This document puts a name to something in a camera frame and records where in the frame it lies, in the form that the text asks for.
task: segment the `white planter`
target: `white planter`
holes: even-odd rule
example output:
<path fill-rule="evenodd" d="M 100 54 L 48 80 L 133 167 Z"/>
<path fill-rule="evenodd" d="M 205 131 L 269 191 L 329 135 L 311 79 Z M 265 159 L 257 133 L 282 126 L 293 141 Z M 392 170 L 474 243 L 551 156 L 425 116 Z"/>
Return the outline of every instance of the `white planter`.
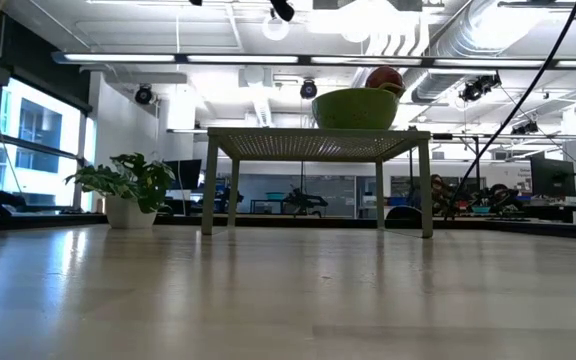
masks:
<path fill-rule="evenodd" d="M 155 222 L 156 212 L 144 214 L 139 204 L 118 196 L 106 198 L 106 217 L 113 229 L 147 229 Z"/>

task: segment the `red ball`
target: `red ball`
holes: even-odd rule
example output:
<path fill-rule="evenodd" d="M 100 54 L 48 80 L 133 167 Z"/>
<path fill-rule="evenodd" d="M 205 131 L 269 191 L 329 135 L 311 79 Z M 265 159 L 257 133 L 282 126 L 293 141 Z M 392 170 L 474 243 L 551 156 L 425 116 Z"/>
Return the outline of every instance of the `red ball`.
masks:
<path fill-rule="evenodd" d="M 399 72 L 389 66 L 381 66 L 375 69 L 366 80 L 367 88 L 379 88 L 384 83 L 390 83 L 399 86 L 401 89 L 395 87 L 385 87 L 384 90 L 394 92 L 398 96 L 404 93 L 404 79 Z"/>

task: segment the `green bowl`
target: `green bowl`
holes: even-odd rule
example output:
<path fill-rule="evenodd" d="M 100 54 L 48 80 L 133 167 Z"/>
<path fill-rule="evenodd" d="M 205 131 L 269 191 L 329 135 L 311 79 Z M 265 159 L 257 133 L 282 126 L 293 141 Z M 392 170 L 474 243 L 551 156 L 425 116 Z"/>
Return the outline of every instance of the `green bowl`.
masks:
<path fill-rule="evenodd" d="M 313 100 L 312 114 L 320 129 L 387 130 L 397 115 L 399 96 L 381 89 L 337 90 Z"/>

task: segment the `wooden floor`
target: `wooden floor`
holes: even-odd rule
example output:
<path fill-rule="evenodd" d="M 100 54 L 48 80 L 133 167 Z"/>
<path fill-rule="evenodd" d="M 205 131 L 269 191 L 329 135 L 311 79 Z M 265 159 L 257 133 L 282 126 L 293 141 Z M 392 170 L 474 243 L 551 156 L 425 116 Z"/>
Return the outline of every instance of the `wooden floor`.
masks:
<path fill-rule="evenodd" d="M 0 233 L 0 359 L 576 359 L 576 240 L 197 230 Z"/>

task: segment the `table leg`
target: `table leg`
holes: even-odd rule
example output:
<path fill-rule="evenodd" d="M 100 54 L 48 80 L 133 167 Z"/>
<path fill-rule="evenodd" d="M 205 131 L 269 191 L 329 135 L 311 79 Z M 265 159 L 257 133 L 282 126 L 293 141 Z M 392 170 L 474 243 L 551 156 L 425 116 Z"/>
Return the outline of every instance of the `table leg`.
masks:
<path fill-rule="evenodd" d="M 419 141 L 419 186 L 421 187 L 421 236 L 432 237 L 432 194 L 430 184 L 430 152 L 428 141 Z"/>
<path fill-rule="evenodd" d="M 219 153 L 218 139 L 208 138 L 208 156 L 206 158 L 206 182 L 204 185 L 204 205 L 201 216 L 201 233 L 212 235 L 212 218 L 215 207 L 215 188 L 217 186 L 217 155 Z"/>
<path fill-rule="evenodd" d="M 228 199 L 228 227 L 235 227 L 237 217 L 237 196 L 239 192 L 239 160 L 232 160 L 230 172 L 230 199 Z"/>
<path fill-rule="evenodd" d="M 384 230 L 386 228 L 386 220 L 384 216 L 384 163 L 377 160 L 375 163 L 376 177 L 377 177 L 377 229 Z"/>

